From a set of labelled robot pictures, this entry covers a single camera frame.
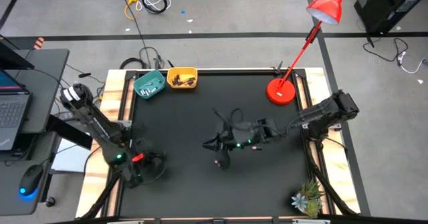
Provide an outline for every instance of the teal bin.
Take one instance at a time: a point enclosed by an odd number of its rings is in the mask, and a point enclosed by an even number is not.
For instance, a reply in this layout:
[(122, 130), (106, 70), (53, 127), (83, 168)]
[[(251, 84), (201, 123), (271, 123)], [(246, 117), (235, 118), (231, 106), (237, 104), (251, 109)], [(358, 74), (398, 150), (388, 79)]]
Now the teal bin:
[(134, 82), (135, 92), (145, 100), (163, 88), (165, 88), (165, 78), (158, 70), (150, 71)]

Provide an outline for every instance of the wooden table frame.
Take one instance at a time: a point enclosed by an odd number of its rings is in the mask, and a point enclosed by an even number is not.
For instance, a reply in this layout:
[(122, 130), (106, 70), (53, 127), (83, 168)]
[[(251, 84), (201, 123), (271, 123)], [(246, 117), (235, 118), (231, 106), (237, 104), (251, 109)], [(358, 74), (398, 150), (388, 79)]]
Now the wooden table frame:
[[(241, 69), (201, 69), (201, 70), (267, 70), (267, 68), (241, 68)], [(324, 70), (322, 68), (305, 68), (304, 74), (306, 77), (296, 76), (296, 81), (298, 87), (298, 96), (300, 97), (300, 102), (303, 108), (307, 108), (308, 105), (317, 104), (323, 99), (330, 96), (328, 90), (328, 85), (326, 78), (324, 76)], [(117, 120), (119, 118), (123, 120), (128, 120), (131, 111), (131, 105), (133, 100), (133, 79), (129, 80), (128, 91), (125, 93), (125, 78), (128, 79), (132, 76), (126, 76), (127, 71), (135, 70), (109, 70), (106, 86), (104, 89), (104, 95), (101, 104), (101, 111), (110, 119)], [(125, 103), (121, 104), (122, 99), (126, 99)], [(335, 140), (339, 143), (342, 143), (341, 131), (330, 130), (329, 138)], [(310, 143), (310, 148), (312, 151), (312, 156), (318, 166), (321, 166), (321, 170), (325, 171), (328, 175), (328, 180), (342, 200), (355, 212), (360, 212), (360, 206), (356, 197), (356, 191), (354, 188), (354, 183), (352, 181), (352, 175), (350, 172), (350, 167), (348, 159), (345, 155), (344, 149), (337, 143), (334, 143), (330, 140), (323, 141), (324, 148), (322, 154), (317, 154), (315, 144)], [(96, 142), (92, 145), (92, 151), (97, 149), (98, 144)], [(86, 175), (84, 177), (84, 182), (82, 185), (82, 192), (80, 194), (80, 200), (78, 209), (76, 212), (76, 217), (81, 217), (86, 213), (92, 204), (96, 201), (99, 194), (102, 192), (108, 180), (108, 166), (104, 162), (101, 149), (97, 150), (88, 161), (88, 166), (86, 169)], [(105, 216), (114, 216), (115, 209), (117, 205), (118, 198), (118, 183), (116, 183), (115, 188), (112, 191), (108, 202), (108, 208), (104, 209)], [(333, 208), (333, 211), (329, 210), (329, 205), (332, 206), (332, 203), (329, 203), (329, 199), (326, 197), (322, 198), (323, 202), (323, 213), (331, 214), (340, 214), (340, 211), (337, 207)], [(273, 217), (218, 217), (222, 219), (272, 219)], [(279, 219), (290, 219), (295, 217), (279, 217)], [(189, 219), (161, 219), (164, 221), (170, 220), (208, 220), (212, 218), (189, 218)]]

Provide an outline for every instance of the laptop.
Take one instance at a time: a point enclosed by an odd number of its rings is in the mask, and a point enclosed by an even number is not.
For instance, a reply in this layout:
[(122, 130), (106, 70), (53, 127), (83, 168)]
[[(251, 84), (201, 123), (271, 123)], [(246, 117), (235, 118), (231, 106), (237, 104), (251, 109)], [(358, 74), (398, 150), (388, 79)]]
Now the laptop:
[(31, 93), (0, 69), (0, 151), (11, 150), (31, 100)]

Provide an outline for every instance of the laptop screen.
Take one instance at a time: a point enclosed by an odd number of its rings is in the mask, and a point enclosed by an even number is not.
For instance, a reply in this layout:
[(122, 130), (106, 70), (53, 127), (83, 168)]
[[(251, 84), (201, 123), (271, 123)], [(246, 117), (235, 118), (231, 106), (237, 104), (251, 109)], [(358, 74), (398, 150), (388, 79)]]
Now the laptop screen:
[(0, 93), (22, 92), (21, 86), (12, 77), (0, 70)]

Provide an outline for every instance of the yellow basket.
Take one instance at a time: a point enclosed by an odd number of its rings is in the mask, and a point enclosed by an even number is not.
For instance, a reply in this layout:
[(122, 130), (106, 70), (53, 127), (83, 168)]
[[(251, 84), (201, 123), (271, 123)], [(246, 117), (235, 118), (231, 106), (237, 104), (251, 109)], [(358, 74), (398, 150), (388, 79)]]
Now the yellow basket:
[[(188, 80), (190, 78), (195, 78), (193, 80), (193, 84), (181, 84), (181, 85), (174, 85), (174, 79), (180, 76), (180, 81)], [(194, 67), (176, 67), (176, 68), (170, 68), (168, 70), (167, 74), (167, 82), (172, 88), (194, 88), (197, 85), (198, 82), (198, 70)]]

